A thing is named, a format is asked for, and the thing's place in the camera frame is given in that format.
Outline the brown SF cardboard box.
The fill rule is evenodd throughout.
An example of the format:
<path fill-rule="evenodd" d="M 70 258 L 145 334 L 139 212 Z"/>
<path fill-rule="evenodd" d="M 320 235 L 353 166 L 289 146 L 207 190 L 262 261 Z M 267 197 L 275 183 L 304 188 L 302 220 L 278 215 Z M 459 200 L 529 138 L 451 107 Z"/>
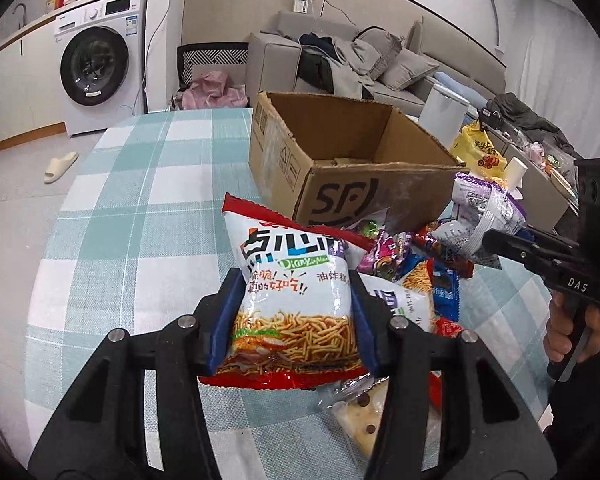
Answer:
<path fill-rule="evenodd" d="M 328 94 L 261 92 L 249 167 L 262 204 L 302 226 L 350 226 L 382 211 L 416 231 L 452 200 L 466 167 L 397 108 Z"/>

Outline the purple candy bag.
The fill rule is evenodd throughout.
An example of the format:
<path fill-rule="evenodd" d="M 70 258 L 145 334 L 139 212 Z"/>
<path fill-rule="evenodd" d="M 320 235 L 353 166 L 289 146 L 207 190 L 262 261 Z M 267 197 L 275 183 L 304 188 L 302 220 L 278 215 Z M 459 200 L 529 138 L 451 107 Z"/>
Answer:
<path fill-rule="evenodd" d="M 386 229 L 387 214 L 387 209 L 381 209 L 346 227 L 347 231 L 373 242 L 372 249 L 365 255 L 351 247 L 349 256 L 353 269 L 358 273 L 395 282 L 404 274 L 404 262 L 411 249 L 411 235 L 407 232 L 391 235 Z"/>

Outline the white purple snack bag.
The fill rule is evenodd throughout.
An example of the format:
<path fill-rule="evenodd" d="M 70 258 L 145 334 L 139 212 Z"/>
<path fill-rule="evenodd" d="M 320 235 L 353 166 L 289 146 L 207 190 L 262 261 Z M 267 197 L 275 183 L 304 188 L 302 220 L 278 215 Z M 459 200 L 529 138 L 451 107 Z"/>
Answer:
<path fill-rule="evenodd" d="M 429 234 L 479 266 L 501 269 L 500 257 L 483 247 L 483 235 L 490 230 L 517 234 L 526 226 L 524 210 L 498 184 L 461 172 L 454 176 L 452 203 L 452 216 Z"/>

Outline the blue snack bag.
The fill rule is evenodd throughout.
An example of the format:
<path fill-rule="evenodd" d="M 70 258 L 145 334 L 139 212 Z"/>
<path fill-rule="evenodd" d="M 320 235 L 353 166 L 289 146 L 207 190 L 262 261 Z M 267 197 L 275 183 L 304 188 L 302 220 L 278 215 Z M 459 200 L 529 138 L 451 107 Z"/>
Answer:
<path fill-rule="evenodd" d="M 409 290 L 428 295 L 434 313 L 452 322 L 460 320 L 460 279 L 455 271 L 434 258 L 409 255 L 399 282 Z"/>

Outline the grey square pillow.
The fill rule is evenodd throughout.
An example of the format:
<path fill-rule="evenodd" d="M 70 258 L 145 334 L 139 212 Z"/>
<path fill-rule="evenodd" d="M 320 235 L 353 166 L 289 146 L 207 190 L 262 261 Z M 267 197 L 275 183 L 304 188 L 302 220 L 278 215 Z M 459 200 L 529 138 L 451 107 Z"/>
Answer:
<path fill-rule="evenodd" d="M 379 80 L 391 90 L 402 91 L 431 75 L 438 67 L 438 63 L 426 56 L 403 49 L 382 73 Z"/>

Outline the pink cloth pile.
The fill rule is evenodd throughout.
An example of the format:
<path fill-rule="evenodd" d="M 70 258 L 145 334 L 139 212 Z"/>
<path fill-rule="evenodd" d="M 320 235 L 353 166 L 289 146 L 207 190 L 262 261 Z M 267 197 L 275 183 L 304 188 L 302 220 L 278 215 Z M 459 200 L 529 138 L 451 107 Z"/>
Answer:
<path fill-rule="evenodd" d="M 212 70 L 178 90 L 171 98 L 170 110 L 217 110 L 247 105 L 245 86 L 234 86 L 228 73 Z"/>

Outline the clear cookie bread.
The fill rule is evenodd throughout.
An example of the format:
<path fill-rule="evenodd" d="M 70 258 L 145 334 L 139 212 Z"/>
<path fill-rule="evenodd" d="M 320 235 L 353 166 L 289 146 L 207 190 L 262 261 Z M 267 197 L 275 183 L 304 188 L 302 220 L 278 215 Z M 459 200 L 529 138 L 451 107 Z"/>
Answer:
<path fill-rule="evenodd" d="M 388 393 L 389 378 L 363 375 L 327 387 L 320 405 L 329 408 L 346 435 L 370 458 L 378 434 Z M 441 439 L 442 373 L 434 370 L 428 376 L 429 408 L 427 437 L 422 468 L 437 465 Z"/>

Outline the white washing machine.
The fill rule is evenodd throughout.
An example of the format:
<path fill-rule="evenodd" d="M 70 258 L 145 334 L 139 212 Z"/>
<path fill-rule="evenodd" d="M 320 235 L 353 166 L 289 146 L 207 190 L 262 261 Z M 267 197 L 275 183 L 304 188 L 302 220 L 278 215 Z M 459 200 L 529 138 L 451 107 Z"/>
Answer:
<path fill-rule="evenodd" d="M 59 95 L 69 136 L 146 113 L 146 0 L 97 0 L 54 21 Z"/>

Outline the beige slipper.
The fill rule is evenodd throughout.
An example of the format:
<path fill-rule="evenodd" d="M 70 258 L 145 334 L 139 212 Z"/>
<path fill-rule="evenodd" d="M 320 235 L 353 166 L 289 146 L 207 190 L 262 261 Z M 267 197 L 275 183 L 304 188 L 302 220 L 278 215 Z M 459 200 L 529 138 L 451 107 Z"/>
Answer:
<path fill-rule="evenodd" d="M 77 152 L 69 152 L 65 156 L 53 158 L 44 172 L 44 183 L 52 184 L 58 181 L 68 169 L 78 160 Z"/>

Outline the grey sofa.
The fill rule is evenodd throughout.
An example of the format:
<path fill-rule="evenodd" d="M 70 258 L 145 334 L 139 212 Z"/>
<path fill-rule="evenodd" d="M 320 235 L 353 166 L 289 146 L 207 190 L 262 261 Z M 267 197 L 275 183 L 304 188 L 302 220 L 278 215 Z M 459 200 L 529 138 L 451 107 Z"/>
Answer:
<path fill-rule="evenodd" d="M 435 16 L 409 21 L 401 36 L 282 11 L 270 32 L 250 35 L 246 95 L 253 105 L 262 91 L 330 93 L 417 117 L 441 74 L 480 99 L 505 90 L 505 65 Z"/>

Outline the yellow plastic bag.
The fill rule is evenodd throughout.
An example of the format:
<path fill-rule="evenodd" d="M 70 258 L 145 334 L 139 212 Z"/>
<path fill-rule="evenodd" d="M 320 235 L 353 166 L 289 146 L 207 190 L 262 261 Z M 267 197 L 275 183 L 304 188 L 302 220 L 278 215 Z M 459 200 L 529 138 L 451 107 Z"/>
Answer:
<path fill-rule="evenodd" d="M 455 137 L 450 153 L 461 159 L 479 177 L 503 179 L 507 159 L 494 148 L 493 143 L 480 128 L 478 122 L 471 122 L 460 129 Z"/>

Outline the teal plaid tablecloth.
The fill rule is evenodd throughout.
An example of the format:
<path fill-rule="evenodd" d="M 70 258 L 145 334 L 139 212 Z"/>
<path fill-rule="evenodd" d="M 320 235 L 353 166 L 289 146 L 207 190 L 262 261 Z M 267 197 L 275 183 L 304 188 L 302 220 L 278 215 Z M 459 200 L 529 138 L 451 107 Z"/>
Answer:
<path fill-rule="evenodd" d="M 250 110 L 149 114 L 108 129 L 82 162 L 38 267 L 30 301 L 24 403 L 37 479 L 82 479 L 96 452 L 121 452 L 99 408 L 76 430 L 50 418 L 116 328 L 161 330 L 217 292 L 235 260 L 227 195 L 256 200 Z M 306 390 L 202 386 L 211 444 L 227 479 L 359 479 L 366 459 Z"/>

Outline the grey jacket on sofa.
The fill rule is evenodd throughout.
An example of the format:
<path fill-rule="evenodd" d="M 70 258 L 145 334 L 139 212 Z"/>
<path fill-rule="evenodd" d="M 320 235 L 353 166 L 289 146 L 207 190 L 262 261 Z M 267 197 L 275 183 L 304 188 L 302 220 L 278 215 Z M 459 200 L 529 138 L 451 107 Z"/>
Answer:
<path fill-rule="evenodd" d="M 360 40 L 317 36 L 314 32 L 299 38 L 298 91 L 327 93 L 357 100 L 373 101 L 374 81 L 368 72 L 378 59 L 375 49 Z"/>

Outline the black patterned basket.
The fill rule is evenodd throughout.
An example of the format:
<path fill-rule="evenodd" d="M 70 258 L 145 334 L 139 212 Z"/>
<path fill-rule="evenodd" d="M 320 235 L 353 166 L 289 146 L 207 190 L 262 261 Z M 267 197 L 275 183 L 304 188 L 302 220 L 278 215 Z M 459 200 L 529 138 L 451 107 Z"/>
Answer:
<path fill-rule="evenodd" d="M 188 87 L 194 79 L 214 70 L 227 73 L 233 84 L 246 83 L 248 42 L 196 42 L 178 47 L 178 81 Z"/>

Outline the white noodle snack bag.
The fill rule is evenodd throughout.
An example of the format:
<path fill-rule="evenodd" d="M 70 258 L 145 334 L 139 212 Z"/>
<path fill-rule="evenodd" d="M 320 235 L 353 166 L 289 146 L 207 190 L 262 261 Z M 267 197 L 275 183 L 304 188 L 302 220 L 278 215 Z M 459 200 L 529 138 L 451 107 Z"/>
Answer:
<path fill-rule="evenodd" d="M 363 374 L 349 273 L 370 238 L 298 223 L 233 195 L 222 214 L 246 289 L 226 357 L 206 384 L 312 389 Z"/>

